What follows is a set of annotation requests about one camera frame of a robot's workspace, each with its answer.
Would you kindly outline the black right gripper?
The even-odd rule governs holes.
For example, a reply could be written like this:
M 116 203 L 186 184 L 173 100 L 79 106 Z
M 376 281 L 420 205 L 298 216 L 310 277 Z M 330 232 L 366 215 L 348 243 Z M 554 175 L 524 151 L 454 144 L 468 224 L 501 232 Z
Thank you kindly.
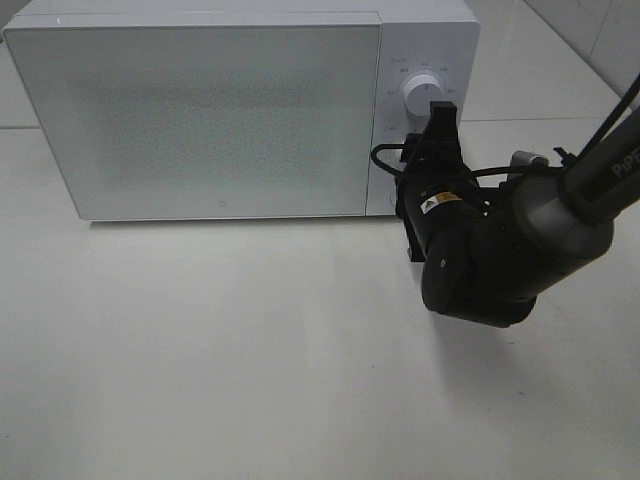
M 464 163 L 457 133 L 410 134 L 403 145 L 403 176 L 396 181 L 401 218 L 412 262 L 424 262 L 436 241 L 472 265 L 471 230 L 489 202 Z

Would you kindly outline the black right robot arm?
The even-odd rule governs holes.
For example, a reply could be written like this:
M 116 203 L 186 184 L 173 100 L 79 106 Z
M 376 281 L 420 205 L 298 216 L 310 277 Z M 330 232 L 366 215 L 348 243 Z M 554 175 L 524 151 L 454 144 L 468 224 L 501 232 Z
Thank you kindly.
M 426 308 L 506 328 L 610 248 L 615 218 L 639 198 L 639 117 L 559 168 L 517 152 L 489 188 L 462 159 L 456 113 L 435 102 L 424 131 L 406 138 L 396 212 Z

